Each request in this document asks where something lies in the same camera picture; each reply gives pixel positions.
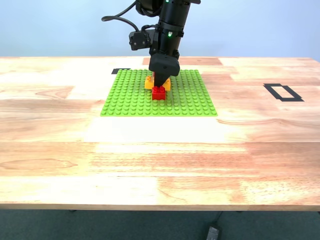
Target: wooden table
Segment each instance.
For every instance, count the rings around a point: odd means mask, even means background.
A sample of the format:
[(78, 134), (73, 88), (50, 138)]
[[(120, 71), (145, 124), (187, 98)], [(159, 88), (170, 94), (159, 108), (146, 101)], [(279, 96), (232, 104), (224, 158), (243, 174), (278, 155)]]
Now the wooden table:
[(218, 117), (99, 117), (148, 63), (0, 58), (0, 208), (320, 211), (319, 62), (182, 57)]

